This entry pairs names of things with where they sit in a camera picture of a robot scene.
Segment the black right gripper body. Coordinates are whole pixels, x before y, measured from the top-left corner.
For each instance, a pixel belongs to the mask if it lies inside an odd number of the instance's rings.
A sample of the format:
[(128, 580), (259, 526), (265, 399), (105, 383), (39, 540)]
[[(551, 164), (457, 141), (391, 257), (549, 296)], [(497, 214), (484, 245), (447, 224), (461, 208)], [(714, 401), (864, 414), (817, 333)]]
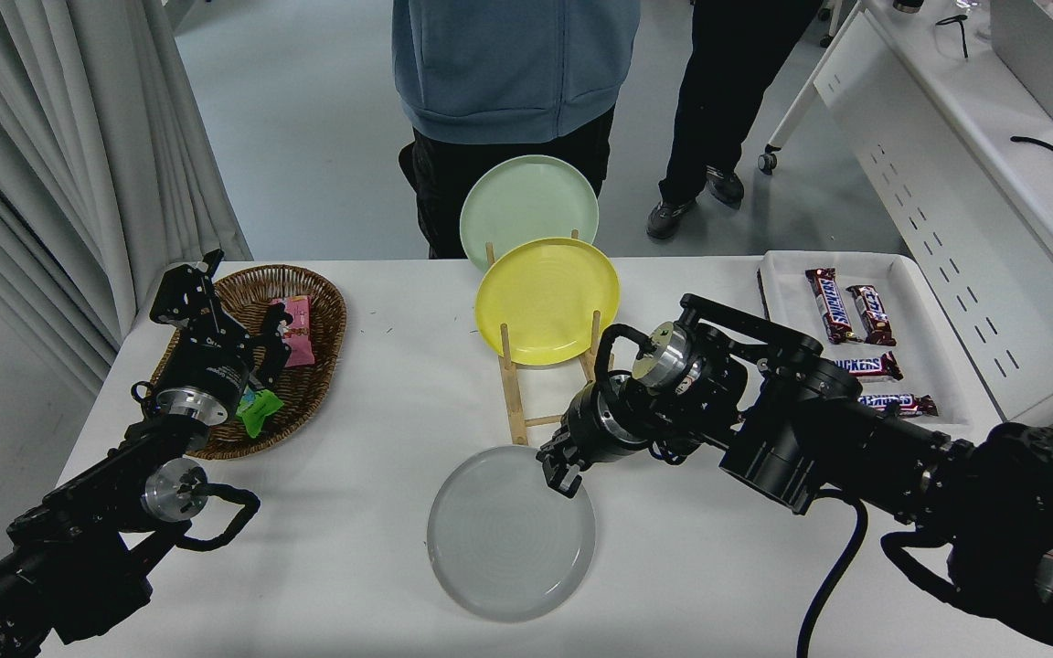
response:
[(561, 416), (561, 460), (567, 465), (590, 468), (617, 462), (649, 445), (649, 439), (622, 425), (596, 383), (581, 388)]

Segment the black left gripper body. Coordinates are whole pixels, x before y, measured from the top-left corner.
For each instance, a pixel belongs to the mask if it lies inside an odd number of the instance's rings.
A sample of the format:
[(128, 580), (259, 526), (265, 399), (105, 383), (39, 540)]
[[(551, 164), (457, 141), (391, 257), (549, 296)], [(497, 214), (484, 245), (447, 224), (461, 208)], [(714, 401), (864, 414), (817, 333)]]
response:
[(171, 415), (234, 415), (250, 366), (233, 350), (179, 340), (160, 372), (160, 408)]

